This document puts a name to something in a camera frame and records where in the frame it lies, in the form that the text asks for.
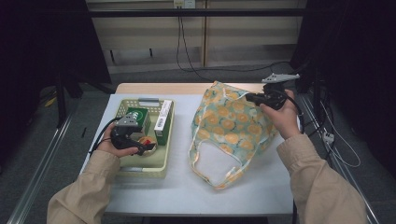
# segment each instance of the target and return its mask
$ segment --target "black curtain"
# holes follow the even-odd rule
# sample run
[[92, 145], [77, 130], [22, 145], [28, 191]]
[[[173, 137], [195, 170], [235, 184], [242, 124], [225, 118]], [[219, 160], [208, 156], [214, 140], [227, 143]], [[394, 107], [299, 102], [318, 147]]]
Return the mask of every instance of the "black curtain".
[[59, 74], [69, 91], [80, 91], [82, 81], [110, 82], [92, 19], [43, 10], [88, 9], [85, 0], [0, 1], [0, 162], [20, 141], [42, 88], [55, 86]]
[[[390, 0], [346, 0], [344, 3], [347, 6], [345, 13], [340, 10], [342, 13], [338, 18], [341, 20], [330, 33], [330, 41], [323, 47], [325, 50], [316, 55], [318, 60], [311, 64], [310, 70], [319, 71], [320, 78], [352, 128], [367, 142], [373, 155], [396, 176], [396, 166], [393, 165], [396, 158], [393, 140], [396, 128], [396, 88], [393, 83], [396, 76], [393, 71], [396, 6]], [[306, 62], [304, 55], [312, 52], [301, 43], [315, 39], [316, 32], [312, 33], [309, 28], [316, 30], [318, 27], [307, 24], [292, 60], [296, 67]], [[309, 80], [304, 83], [306, 86], [311, 84], [314, 76], [314, 73], [308, 74], [311, 76], [306, 76]]]

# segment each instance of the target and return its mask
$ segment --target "beige basket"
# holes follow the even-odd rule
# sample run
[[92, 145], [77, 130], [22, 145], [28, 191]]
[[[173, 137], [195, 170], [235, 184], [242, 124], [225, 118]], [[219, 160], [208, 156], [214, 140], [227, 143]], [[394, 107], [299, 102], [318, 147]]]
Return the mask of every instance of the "beige basket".
[[[117, 111], [116, 117], [120, 118], [124, 116], [128, 112], [129, 107], [146, 108], [151, 120], [151, 124], [148, 129], [148, 136], [155, 138], [154, 126], [163, 106], [163, 101], [163, 99], [153, 98], [124, 99], [120, 102], [120, 107]], [[118, 175], [146, 177], [166, 176], [170, 139], [175, 116], [175, 102], [172, 101], [172, 104], [173, 106], [170, 111], [171, 123], [166, 145], [158, 146], [156, 151], [147, 157], [138, 155], [122, 157], [120, 159], [120, 171], [118, 172]]]

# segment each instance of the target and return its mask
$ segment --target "sleeve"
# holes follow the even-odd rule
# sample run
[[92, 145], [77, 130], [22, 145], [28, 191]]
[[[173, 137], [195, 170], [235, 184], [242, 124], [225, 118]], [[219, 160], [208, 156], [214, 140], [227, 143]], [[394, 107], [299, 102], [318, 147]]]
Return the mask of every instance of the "sleeve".
[[362, 197], [320, 158], [307, 135], [287, 139], [277, 152], [302, 223], [367, 223]]
[[109, 202], [111, 182], [120, 159], [108, 152], [93, 152], [73, 184], [49, 200], [47, 223], [100, 223]]

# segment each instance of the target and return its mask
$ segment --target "black cable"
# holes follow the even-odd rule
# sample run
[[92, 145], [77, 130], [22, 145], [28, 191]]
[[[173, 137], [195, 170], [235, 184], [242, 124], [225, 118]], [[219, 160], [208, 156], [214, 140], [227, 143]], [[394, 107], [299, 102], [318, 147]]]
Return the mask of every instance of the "black cable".
[[317, 133], [323, 127], [325, 121], [326, 119], [324, 119], [312, 133], [308, 134], [308, 137], [311, 137], [314, 133]]
[[99, 144], [101, 144], [103, 141], [105, 141], [105, 140], [108, 140], [108, 139], [110, 139], [110, 138], [107, 138], [107, 139], [103, 139], [102, 141], [100, 141], [100, 138], [102, 137], [102, 135], [103, 135], [103, 133], [105, 132], [105, 130], [107, 129], [107, 127], [112, 123], [112, 122], [114, 122], [114, 121], [116, 121], [116, 120], [119, 120], [120, 118], [114, 118], [114, 119], [111, 119], [106, 125], [105, 125], [105, 127], [102, 129], [102, 131], [99, 133], [99, 135], [97, 136], [97, 138], [96, 138], [96, 141], [95, 141], [95, 143], [93, 144], [93, 146], [92, 146], [92, 149], [91, 149], [91, 151], [89, 151], [88, 153], [90, 153], [90, 156], [92, 155], [92, 153], [99, 147]]
[[[180, 48], [180, 36], [181, 36], [181, 35], [183, 36], [184, 49], [185, 49], [185, 51], [186, 51], [187, 58], [188, 58], [188, 60], [189, 60], [189, 64], [190, 64], [191, 70], [186, 69], [186, 68], [182, 68], [182, 67], [180, 66], [180, 62], [179, 62], [179, 60], [178, 60], [178, 51], [179, 51], [179, 48]], [[227, 69], [227, 68], [198, 68], [198, 69], [197, 69], [197, 68], [194, 68], [194, 67], [192, 66], [192, 64], [191, 64], [190, 55], [189, 55], [189, 53], [188, 53], [188, 51], [187, 51], [186, 38], [185, 38], [185, 35], [184, 35], [184, 24], [183, 24], [183, 19], [182, 19], [181, 17], [178, 18], [177, 66], [178, 66], [178, 68], [179, 68], [180, 70], [182, 70], [182, 71], [185, 71], [185, 72], [194, 72], [198, 77], [213, 82], [214, 80], [211, 80], [211, 79], [205, 78], [205, 77], [201, 77], [201, 76], [197, 73], [197, 71], [254, 72], [254, 71], [260, 71], [260, 70], [263, 70], [263, 69], [266, 69], [266, 68], [270, 68], [271, 72], [274, 73], [272, 67], [273, 67], [274, 65], [281, 64], [281, 63], [290, 64], [290, 62], [287, 62], [287, 61], [275, 62], [275, 63], [271, 63], [270, 65], [266, 65], [266, 66], [264, 66], [264, 67], [252, 68], [252, 69], [244, 69], [244, 70]]]
[[313, 124], [314, 123], [314, 119], [311, 119], [310, 121], [308, 121], [304, 126], [305, 126], [305, 128], [308, 126], [308, 125], [310, 125], [310, 124]]
[[[332, 107], [331, 107], [331, 97], [330, 97], [330, 92], [327, 88], [325, 89], [324, 98], [320, 102], [323, 105], [323, 110], [327, 110], [327, 109], [330, 110], [330, 116], [324, 116], [324, 120], [328, 119], [330, 123], [334, 124], [334, 113], [332, 112]], [[331, 127], [330, 133], [334, 133], [333, 126]], [[332, 143], [330, 143], [329, 147], [333, 148], [334, 144], [335, 144], [335, 140], [332, 141]], [[326, 145], [323, 142], [322, 142], [322, 145], [326, 150]], [[329, 163], [329, 165], [332, 167], [332, 161], [329, 160], [331, 154], [332, 154], [332, 151], [328, 150], [324, 160], [326, 160]]]
[[301, 110], [301, 108], [297, 105], [297, 103], [294, 101], [293, 98], [289, 97], [286, 93], [285, 95], [287, 96], [288, 100], [290, 100], [297, 108], [298, 111], [298, 115], [297, 117], [300, 120], [300, 133], [305, 133], [305, 126], [304, 126], [304, 114], [303, 111]]
[[190, 60], [190, 55], [189, 55], [189, 52], [187, 51], [186, 38], [185, 38], [185, 36], [184, 36], [183, 19], [182, 19], [181, 17], [178, 18], [178, 41], [177, 41], [177, 65], [178, 65], [178, 67], [179, 67], [181, 70], [183, 70], [183, 69], [181, 68], [179, 62], [178, 62], [178, 49], [179, 49], [179, 46], [180, 46], [180, 26], [181, 26], [181, 33], [182, 33], [182, 35], [183, 35], [184, 49], [186, 50], [187, 58], [188, 58], [188, 60], [189, 60], [189, 64], [190, 64], [190, 67], [191, 67], [192, 71], [193, 71], [198, 77], [200, 77], [201, 79], [207, 80], [207, 81], [209, 81], [209, 82], [214, 82], [215, 80], [212, 80], [212, 79], [209, 79], [209, 78], [206, 78], [206, 77], [201, 77], [201, 75], [199, 75], [198, 72], [197, 72], [197, 71], [194, 69], [194, 67], [192, 66], [191, 60]]
[[297, 223], [297, 206], [294, 200], [293, 200], [293, 215], [291, 217], [291, 223], [292, 224]]

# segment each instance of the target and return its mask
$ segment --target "table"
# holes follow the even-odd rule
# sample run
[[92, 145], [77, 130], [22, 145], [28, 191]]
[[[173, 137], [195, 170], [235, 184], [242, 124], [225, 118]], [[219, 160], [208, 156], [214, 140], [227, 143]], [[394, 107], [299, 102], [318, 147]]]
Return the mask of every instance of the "table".
[[[229, 84], [262, 91], [262, 84]], [[246, 173], [227, 189], [213, 189], [190, 168], [190, 125], [205, 90], [211, 83], [125, 83], [110, 96], [98, 132], [114, 117], [120, 100], [158, 97], [175, 100], [175, 120], [165, 178], [117, 176], [107, 213], [128, 216], [252, 217], [292, 213], [290, 177], [277, 156], [283, 141], [251, 162]]]

